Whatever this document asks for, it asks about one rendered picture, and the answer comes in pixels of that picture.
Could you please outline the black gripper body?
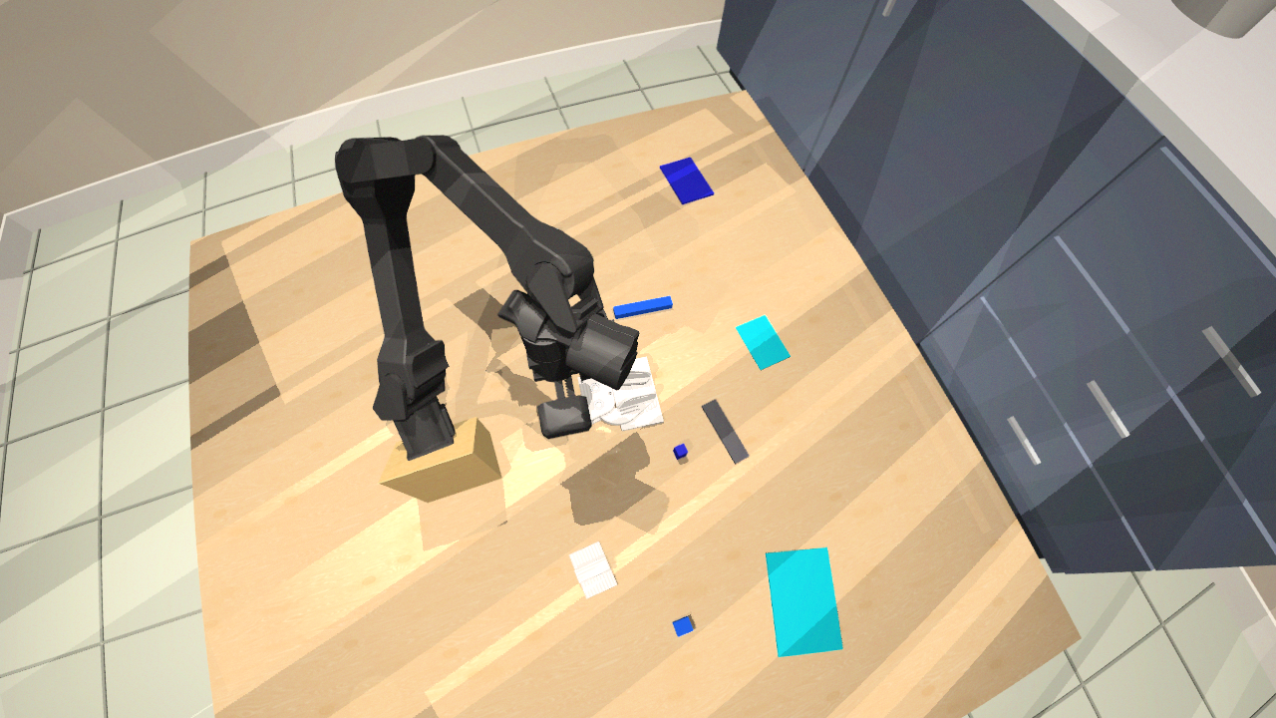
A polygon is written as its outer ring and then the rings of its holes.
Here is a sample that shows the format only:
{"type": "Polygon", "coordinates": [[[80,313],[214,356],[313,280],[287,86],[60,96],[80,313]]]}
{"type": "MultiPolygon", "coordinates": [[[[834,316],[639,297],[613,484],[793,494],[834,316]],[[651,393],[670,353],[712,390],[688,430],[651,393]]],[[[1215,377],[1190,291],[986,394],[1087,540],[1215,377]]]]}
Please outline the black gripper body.
{"type": "Polygon", "coordinates": [[[570,371],[565,365],[567,356],[561,356],[556,362],[538,362],[527,353],[527,362],[530,371],[533,372],[533,381],[554,383],[558,399],[537,406],[541,434],[545,437],[561,437],[588,432],[592,423],[587,397],[575,397],[570,374],[579,372],[570,371]],[[567,385],[568,397],[561,390],[561,380],[567,385]]]}

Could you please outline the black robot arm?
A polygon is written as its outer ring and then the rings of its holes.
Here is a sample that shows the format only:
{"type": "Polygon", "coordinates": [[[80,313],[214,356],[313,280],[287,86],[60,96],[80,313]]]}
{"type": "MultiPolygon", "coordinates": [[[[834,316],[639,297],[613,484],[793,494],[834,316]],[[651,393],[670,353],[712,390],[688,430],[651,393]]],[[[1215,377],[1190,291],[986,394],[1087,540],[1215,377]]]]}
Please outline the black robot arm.
{"type": "Polygon", "coordinates": [[[427,177],[504,251],[524,292],[510,292],[498,318],[516,324],[527,353],[538,362],[565,355],[565,365],[579,372],[581,381],[595,380],[616,392],[624,385],[641,332],[609,321],[591,251],[530,216],[456,138],[350,138],[336,152],[336,172],[362,219],[384,328],[371,408],[382,422],[396,422],[407,460],[449,448],[456,434],[447,406],[438,399],[447,390],[450,363],[444,341],[425,330],[413,270],[407,212],[416,176],[427,177]],[[581,300],[570,305],[574,295],[581,300]]]}

